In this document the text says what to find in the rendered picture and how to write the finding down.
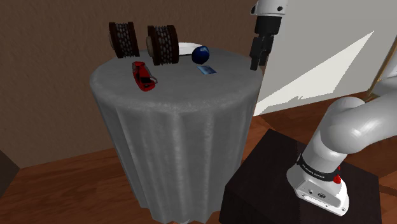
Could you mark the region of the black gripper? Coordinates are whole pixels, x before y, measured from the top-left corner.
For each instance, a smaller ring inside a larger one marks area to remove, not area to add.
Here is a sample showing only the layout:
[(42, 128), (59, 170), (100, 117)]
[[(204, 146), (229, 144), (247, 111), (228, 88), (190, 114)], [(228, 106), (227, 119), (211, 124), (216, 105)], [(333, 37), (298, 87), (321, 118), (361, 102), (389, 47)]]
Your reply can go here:
[(282, 17), (257, 16), (249, 56), (251, 57), (250, 70), (256, 71), (258, 66), (265, 66), (272, 51), (274, 36), (279, 33)]

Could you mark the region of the dark blue ball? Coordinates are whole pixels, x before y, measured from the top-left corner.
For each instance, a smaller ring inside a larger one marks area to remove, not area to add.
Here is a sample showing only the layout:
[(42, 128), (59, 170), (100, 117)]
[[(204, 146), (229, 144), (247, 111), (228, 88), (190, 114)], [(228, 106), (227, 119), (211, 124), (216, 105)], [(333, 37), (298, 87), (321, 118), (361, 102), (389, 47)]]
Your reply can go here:
[(209, 49), (206, 46), (199, 46), (192, 51), (192, 61), (196, 64), (204, 64), (210, 56)]

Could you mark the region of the white plate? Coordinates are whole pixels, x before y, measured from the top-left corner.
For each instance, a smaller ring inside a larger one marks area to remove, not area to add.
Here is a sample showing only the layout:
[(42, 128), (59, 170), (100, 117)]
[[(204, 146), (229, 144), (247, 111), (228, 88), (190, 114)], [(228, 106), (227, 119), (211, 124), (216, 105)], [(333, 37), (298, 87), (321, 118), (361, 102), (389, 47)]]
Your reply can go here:
[(202, 45), (197, 43), (179, 42), (179, 56), (191, 55), (193, 51)]

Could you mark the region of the round table with grey cloth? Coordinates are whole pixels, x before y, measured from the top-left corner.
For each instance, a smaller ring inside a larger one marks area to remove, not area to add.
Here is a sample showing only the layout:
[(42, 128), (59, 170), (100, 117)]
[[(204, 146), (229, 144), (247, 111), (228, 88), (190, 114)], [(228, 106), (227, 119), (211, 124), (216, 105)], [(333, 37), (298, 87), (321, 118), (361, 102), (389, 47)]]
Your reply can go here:
[(240, 166), (263, 74), (215, 48), (212, 74), (187, 56), (154, 66), (142, 51), (140, 60), (154, 89), (139, 89), (133, 59), (113, 58), (91, 74), (94, 99), (139, 205), (161, 223), (204, 223)]

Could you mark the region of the dark robot stand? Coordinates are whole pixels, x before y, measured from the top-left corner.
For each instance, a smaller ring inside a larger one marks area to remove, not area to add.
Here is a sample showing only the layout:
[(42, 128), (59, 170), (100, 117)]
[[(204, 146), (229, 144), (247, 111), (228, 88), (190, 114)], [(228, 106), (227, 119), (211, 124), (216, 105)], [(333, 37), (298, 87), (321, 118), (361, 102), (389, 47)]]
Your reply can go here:
[(299, 199), (287, 170), (306, 145), (269, 129), (226, 184), (221, 224), (382, 224), (379, 179), (346, 162), (349, 208), (338, 216)]

